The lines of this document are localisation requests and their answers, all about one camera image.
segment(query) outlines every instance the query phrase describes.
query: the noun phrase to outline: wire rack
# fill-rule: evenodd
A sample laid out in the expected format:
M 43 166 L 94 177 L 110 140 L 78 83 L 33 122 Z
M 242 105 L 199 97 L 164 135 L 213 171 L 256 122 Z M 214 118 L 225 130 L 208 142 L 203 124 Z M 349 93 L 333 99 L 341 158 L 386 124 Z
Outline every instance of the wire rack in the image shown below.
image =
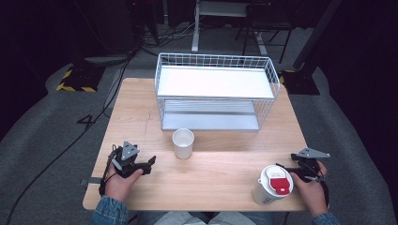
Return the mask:
M 225 74 L 228 74 L 229 71 L 238 71 L 244 74 L 260 70 L 267 77 L 265 81 L 268 82 L 271 94 L 261 98 L 159 95 L 162 73 L 165 68 L 183 67 L 200 71 L 200 75 L 197 76 L 199 79 L 202 75 L 205 77 L 210 69 L 216 69 L 218 73 L 224 72 Z M 155 90 L 162 129 L 184 127 L 200 130 L 259 130 L 279 93 L 280 83 L 268 57 L 161 53 L 155 76 Z

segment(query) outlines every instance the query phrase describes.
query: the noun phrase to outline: cable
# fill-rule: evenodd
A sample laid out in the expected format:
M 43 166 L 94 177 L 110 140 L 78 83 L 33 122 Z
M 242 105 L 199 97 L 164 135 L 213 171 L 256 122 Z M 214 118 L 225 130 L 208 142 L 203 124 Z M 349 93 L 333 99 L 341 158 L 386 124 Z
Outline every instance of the cable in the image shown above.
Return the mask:
M 131 61 L 131 58 L 127 61 L 127 63 L 125 65 L 123 65 L 123 71 L 122 74 L 124 73 L 124 71 L 126 70 L 127 65 L 129 64 L 129 62 Z M 35 178 L 26 186 L 26 188 L 23 190 L 23 192 L 20 194 L 20 196 L 18 197 L 17 201 L 15 201 L 15 203 L 12 205 L 12 208 L 8 214 L 8 218 L 7 218 L 7 222 L 6 225 L 8 225 L 11 221 L 12 215 L 18 205 L 18 203 L 20 202 L 21 198 L 23 197 L 23 195 L 26 193 L 26 191 L 59 159 L 61 158 L 65 153 L 68 152 L 68 150 L 75 144 L 77 143 L 84 135 L 85 133 L 97 122 L 97 120 L 104 114 L 105 110 L 111 105 L 112 100 L 115 97 L 115 93 L 112 96 L 112 99 L 108 102 L 108 104 L 106 105 L 106 107 L 104 107 L 102 109 L 102 111 L 99 113 L 99 115 L 97 115 L 97 117 L 94 119 L 93 123 L 88 125 L 88 128 L 86 128 L 67 148 L 65 148 L 58 156 L 56 156 L 38 175 L 35 176 Z
M 289 218 L 289 214 L 290 212 L 286 212 L 286 214 L 284 215 L 283 225 L 287 225 L 287 219 Z
M 130 60 L 131 60 L 131 59 L 129 59 L 129 60 L 122 66 L 122 68 L 120 69 L 119 77 L 118 77 L 118 78 L 116 79 L 116 81 L 112 84 L 111 90 L 109 90 L 108 95 L 106 96 L 106 99 L 105 99 L 104 102 L 103 102 L 103 106 L 102 106 L 102 109 L 104 110 L 103 114 L 104 114 L 106 117 L 108 117 L 108 118 L 110 118 L 111 116 L 110 116 L 110 115 L 107 115 L 106 112 L 105 112 L 105 110 L 106 110 L 106 108 L 108 108 L 108 107 L 110 106 L 111 102 L 114 100 L 114 98 L 115 98 L 115 96 L 116 96 L 116 93 L 117 93 L 117 89 L 120 87 L 121 81 L 123 80 L 124 71 L 126 70 L 126 67 L 127 67 L 127 65 L 129 64 Z M 112 96 L 111 100 L 109 100 L 108 105 L 106 105 L 106 101 L 108 100 L 108 97 L 109 97 L 109 95 L 111 94 L 111 92 L 112 92 L 112 90 L 114 89 L 114 86 L 115 86 L 115 84 L 116 84 L 117 82 L 118 82 L 118 84 L 117 84 L 117 87 L 116 87 L 116 89 L 115 89 L 114 95 Z

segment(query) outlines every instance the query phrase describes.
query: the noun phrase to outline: white shelf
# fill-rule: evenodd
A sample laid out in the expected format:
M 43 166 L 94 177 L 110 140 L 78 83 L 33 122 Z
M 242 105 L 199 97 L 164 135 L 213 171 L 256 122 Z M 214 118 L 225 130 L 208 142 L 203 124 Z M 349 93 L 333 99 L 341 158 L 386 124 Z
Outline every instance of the white shelf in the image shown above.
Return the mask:
M 246 17 L 247 3 L 200 2 L 200 15 Z
M 158 98 L 274 99 L 262 68 L 163 66 Z

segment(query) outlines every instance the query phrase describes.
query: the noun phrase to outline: wire basket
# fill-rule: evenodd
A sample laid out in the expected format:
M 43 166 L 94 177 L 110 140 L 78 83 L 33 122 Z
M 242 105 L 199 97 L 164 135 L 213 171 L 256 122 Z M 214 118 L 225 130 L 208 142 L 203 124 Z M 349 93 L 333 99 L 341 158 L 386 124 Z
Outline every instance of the wire basket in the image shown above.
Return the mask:
M 278 96 L 268 57 L 161 53 L 155 91 L 163 130 L 259 130 Z

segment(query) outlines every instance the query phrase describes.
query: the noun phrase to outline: table leg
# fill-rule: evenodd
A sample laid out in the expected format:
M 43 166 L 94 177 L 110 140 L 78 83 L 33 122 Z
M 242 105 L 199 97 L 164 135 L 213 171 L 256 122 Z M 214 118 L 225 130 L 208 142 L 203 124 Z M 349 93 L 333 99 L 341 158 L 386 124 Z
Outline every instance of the table leg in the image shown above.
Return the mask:
M 195 30 L 193 32 L 192 40 L 192 53 L 197 53 L 199 51 L 199 14 L 200 14 L 200 0 L 196 0 L 195 8 Z

